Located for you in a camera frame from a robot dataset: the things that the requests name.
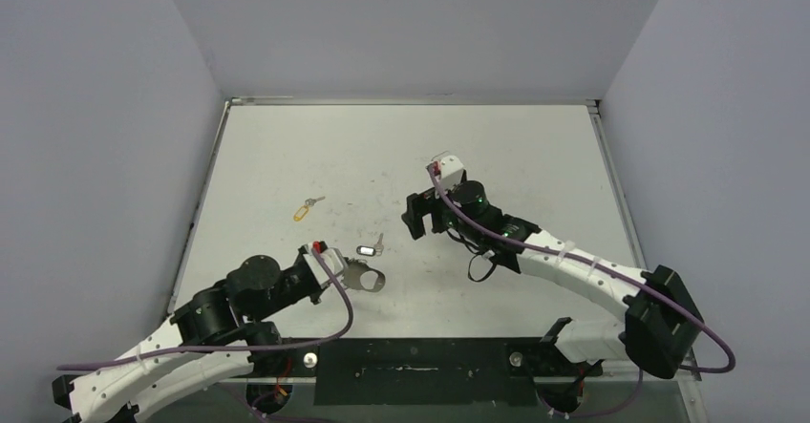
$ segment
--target small metal key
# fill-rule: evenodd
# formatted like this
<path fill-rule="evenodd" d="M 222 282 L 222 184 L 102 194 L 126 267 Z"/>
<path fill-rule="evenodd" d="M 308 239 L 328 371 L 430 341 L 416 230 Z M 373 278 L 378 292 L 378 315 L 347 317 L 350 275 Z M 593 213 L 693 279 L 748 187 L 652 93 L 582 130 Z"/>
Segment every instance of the small metal key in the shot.
<path fill-rule="evenodd" d="M 360 256 L 366 256 L 370 258 L 382 254 L 383 249 L 385 249 L 385 246 L 382 245 L 382 234 L 380 234 L 380 238 L 379 240 L 377 240 L 377 243 L 375 243 L 374 246 L 367 246 L 364 244 L 358 246 L 357 254 L 359 254 Z"/>
<path fill-rule="evenodd" d="M 317 198 L 317 199 L 306 199 L 306 200 L 304 201 L 304 204 L 305 204 L 306 206 L 314 206 L 314 205 L 315 205 L 315 203 L 316 203 L 317 201 L 322 201 L 322 200 L 323 200 L 323 199 L 325 199 L 325 198 L 326 198 L 326 197 L 319 197 L 319 198 Z"/>
<path fill-rule="evenodd" d="M 377 239 L 377 243 L 374 244 L 374 254 L 379 256 L 382 254 L 383 249 L 385 249 L 385 246 L 382 245 L 382 234 L 380 234 L 380 238 Z"/>
<path fill-rule="evenodd" d="M 309 208 L 311 206 L 314 206 L 316 202 L 322 201 L 325 198 L 326 197 L 319 197 L 317 199 L 312 199 L 312 198 L 306 199 L 304 201 L 304 205 L 301 206 L 301 208 L 298 208 L 298 211 L 296 211 L 295 215 L 292 216 L 292 220 L 295 221 L 295 222 L 301 221 L 307 215 L 307 213 L 309 213 Z"/>

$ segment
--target bolt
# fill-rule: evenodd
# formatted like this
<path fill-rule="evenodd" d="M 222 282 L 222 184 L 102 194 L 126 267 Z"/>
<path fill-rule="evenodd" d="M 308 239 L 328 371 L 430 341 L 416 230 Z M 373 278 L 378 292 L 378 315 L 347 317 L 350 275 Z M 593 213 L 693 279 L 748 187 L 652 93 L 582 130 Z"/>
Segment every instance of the bolt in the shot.
<path fill-rule="evenodd" d="M 515 351 L 514 353 L 510 354 L 509 364 L 511 364 L 516 368 L 519 368 L 521 364 L 523 364 L 523 355 L 518 351 Z"/>
<path fill-rule="evenodd" d="M 304 367 L 312 369 L 318 364 L 318 355 L 315 353 L 307 353 L 304 355 Z"/>

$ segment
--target key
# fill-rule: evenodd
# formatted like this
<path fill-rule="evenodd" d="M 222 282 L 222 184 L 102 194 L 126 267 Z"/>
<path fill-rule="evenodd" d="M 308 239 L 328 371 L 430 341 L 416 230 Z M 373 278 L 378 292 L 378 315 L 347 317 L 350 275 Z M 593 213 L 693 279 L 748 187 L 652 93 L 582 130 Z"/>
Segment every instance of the key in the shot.
<path fill-rule="evenodd" d="M 304 204 L 306 206 L 314 206 L 317 201 L 322 201 L 325 198 L 326 197 L 319 197 L 317 199 L 307 199 L 306 201 L 304 201 Z"/>
<path fill-rule="evenodd" d="M 292 219 L 296 222 L 301 221 L 307 213 L 309 213 L 309 208 L 314 206 L 317 201 L 322 201 L 326 197 L 319 197 L 317 199 L 306 199 L 304 201 L 304 205 L 301 208 L 298 208 L 298 211 L 295 212 L 295 215 L 292 216 Z"/>
<path fill-rule="evenodd" d="M 380 238 L 374 244 L 374 255 L 379 256 L 382 254 L 383 249 L 385 249 L 385 246 L 382 245 L 382 234 L 380 234 Z"/>

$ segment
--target gray wall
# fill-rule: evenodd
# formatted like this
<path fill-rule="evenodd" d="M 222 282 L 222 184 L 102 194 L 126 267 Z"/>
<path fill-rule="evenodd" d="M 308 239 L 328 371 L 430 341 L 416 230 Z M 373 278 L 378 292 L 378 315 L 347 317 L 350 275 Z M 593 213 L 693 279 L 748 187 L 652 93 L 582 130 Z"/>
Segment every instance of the gray wall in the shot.
<path fill-rule="evenodd" d="M 227 95 L 602 96 L 657 0 L 175 0 Z"/>
<path fill-rule="evenodd" d="M 703 384 L 715 422 L 810 413 L 808 9 L 660 0 L 602 104 L 648 264 L 680 271 L 738 354 Z"/>
<path fill-rule="evenodd" d="M 219 91 L 171 0 L 0 0 L 0 414 L 160 321 Z"/>

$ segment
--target white plastic housing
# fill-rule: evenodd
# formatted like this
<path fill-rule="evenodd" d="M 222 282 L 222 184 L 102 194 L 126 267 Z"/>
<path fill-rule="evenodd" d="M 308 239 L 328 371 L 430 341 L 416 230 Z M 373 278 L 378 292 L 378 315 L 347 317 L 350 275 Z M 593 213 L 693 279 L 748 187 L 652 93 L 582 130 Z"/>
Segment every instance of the white plastic housing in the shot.
<path fill-rule="evenodd" d="M 146 340 L 118 358 L 148 353 L 156 349 L 177 347 L 182 343 L 180 332 L 169 320 Z M 91 372 L 73 381 L 71 409 L 82 423 L 102 423 L 111 419 L 132 396 L 160 380 L 178 367 L 199 359 L 202 353 L 174 353 L 140 362 Z"/>
<path fill-rule="evenodd" d="M 130 400 L 138 406 L 137 422 L 146 421 L 153 413 L 185 396 L 217 382 L 253 371 L 249 351 L 217 351 L 192 361 L 164 376 Z"/>
<path fill-rule="evenodd" d="M 445 191 L 453 190 L 461 184 L 463 175 L 464 164 L 456 156 L 445 156 L 438 161 L 438 185 Z"/>

